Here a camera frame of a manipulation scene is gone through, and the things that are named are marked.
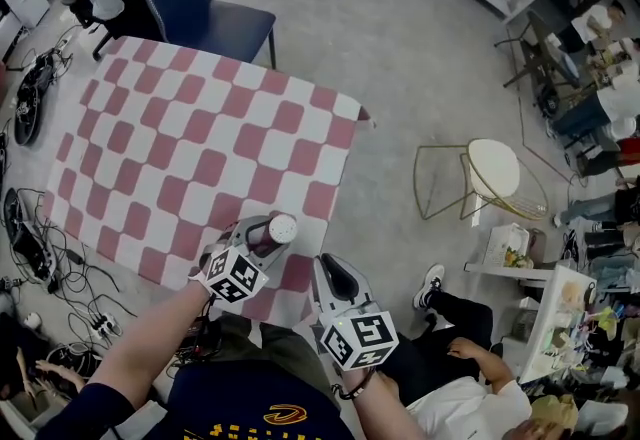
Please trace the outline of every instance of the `hand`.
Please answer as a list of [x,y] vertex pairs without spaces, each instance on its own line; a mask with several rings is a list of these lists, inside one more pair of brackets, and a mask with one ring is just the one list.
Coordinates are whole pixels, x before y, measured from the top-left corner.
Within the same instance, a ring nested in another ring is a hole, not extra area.
[[458,337],[449,344],[449,355],[462,358],[463,360],[478,358],[485,352],[486,350],[484,348],[481,348],[475,342],[465,339],[464,337]]
[[38,385],[40,385],[45,391],[47,391],[53,397],[56,397],[58,395],[58,391],[56,390],[56,387],[54,387],[51,382],[42,380],[40,378],[36,379],[36,381],[38,382]]
[[50,364],[46,360],[38,360],[36,362],[36,369],[39,369],[42,372],[55,372],[58,374],[58,366]]
[[25,380],[25,381],[22,382],[22,384],[24,385],[24,391],[27,393],[27,395],[31,399],[35,400],[36,392],[35,392],[35,390],[33,390],[33,385],[31,384],[31,382]]

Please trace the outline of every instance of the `checkered tablecloth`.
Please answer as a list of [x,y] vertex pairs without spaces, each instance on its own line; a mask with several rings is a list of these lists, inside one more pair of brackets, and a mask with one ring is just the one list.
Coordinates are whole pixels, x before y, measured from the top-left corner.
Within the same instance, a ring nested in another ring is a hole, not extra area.
[[293,326],[310,311],[358,102],[256,65],[114,42],[67,112],[45,214],[140,276],[179,289],[239,218],[285,212],[299,234],[255,298],[221,308]]

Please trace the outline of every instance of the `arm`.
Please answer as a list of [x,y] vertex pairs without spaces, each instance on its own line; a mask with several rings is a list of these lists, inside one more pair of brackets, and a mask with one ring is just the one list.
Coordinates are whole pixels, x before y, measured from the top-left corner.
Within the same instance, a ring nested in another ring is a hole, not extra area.
[[449,354],[456,358],[473,358],[480,366],[480,372],[491,383],[494,394],[498,394],[503,387],[515,378],[511,370],[502,359],[487,351],[469,339],[458,337],[449,346]]
[[593,16],[587,19],[587,27],[598,35],[599,38],[605,38],[609,34],[609,32],[603,28]]
[[[342,378],[348,390],[364,379],[365,371],[346,371]],[[402,403],[374,374],[364,392],[353,401],[367,440],[425,440],[427,437]]]
[[635,186],[637,183],[637,178],[619,178],[616,179],[616,186]]
[[20,374],[22,375],[22,384],[24,385],[24,391],[29,394],[32,398],[36,397],[36,393],[33,390],[33,386],[29,381],[29,375],[27,374],[27,362],[24,359],[24,354],[22,353],[22,349],[18,346],[18,354],[16,355],[16,360],[18,362],[18,366],[20,367]]
[[50,364],[45,360],[38,360],[36,362],[36,368],[44,372],[56,373],[62,379],[73,383],[73,386],[76,387],[76,391],[78,392],[78,394],[86,384],[82,376],[80,376],[77,372],[72,371],[71,369],[67,369],[66,367],[62,367],[61,365]]
[[107,353],[89,383],[102,383],[142,406],[153,380],[173,357],[185,333],[209,301],[199,282],[189,282],[167,301],[136,319]]

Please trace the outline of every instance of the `black pants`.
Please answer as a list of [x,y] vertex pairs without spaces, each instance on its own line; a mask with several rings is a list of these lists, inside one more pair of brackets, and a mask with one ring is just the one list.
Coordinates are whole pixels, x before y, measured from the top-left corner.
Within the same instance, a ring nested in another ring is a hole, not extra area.
[[582,41],[582,38],[580,38],[580,35],[576,31],[576,28],[573,27],[573,24],[569,24],[556,36],[562,42],[564,50],[569,54],[580,52],[582,49],[584,49],[585,43]]
[[134,36],[163,42],[163,36],[146,0],[122,0],[124,11],[115,19],[104,22],[113,38]]
[[625,248],[624,235],[619,230],[603,232],[585,232],[584,242],[587,245],[587,258],[608,257]]
[[475,360],[447,354],[456,337],[466,337],[485,349],[491,348],[493,313],[489,307],[445,292],[434,294],[430,305],[454,326],[425,332],[413,341],[398,334],[400,344],[380,367],[398,383],[404,406],[459,378],[478,379],[480,367]]
[[593,159],[588,159],[584,170],[581,172],[583,177],[592,177],[601,175],[604,172],[618,166],[619,152],[600,152]]

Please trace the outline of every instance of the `printed logo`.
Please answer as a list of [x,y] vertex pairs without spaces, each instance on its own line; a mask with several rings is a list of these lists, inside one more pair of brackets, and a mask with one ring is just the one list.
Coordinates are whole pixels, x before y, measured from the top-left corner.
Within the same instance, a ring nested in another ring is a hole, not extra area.
[[265,422],[274,426],[286,426],[307,419],[307,410],[295,404],[274,404],[269,410],[282,410],[277,413],[269,413],[263,417]]

